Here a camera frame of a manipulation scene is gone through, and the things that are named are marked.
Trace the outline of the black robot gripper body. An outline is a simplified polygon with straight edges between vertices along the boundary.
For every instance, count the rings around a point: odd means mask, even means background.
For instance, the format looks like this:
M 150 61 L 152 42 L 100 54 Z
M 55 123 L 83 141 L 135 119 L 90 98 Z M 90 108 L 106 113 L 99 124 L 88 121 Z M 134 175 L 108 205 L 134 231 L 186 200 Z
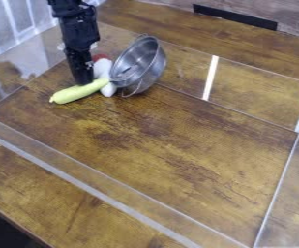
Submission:
M 88 51 L 100 39 L 96 8 L 83 0 L 47 0 L 52 17 L 59 20 L 64 46 L 76 51 Z

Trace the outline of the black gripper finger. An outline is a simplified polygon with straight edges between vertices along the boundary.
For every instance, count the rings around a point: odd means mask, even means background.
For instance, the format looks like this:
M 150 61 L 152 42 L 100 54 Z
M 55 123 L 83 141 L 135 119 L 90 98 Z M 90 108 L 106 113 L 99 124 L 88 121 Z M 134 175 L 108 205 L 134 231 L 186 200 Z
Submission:
M 67 47 L 64 56 L 75 82 L 79 85 L 91 83 L 94 80 L 94 62 L 90 51 L 76 51 Z

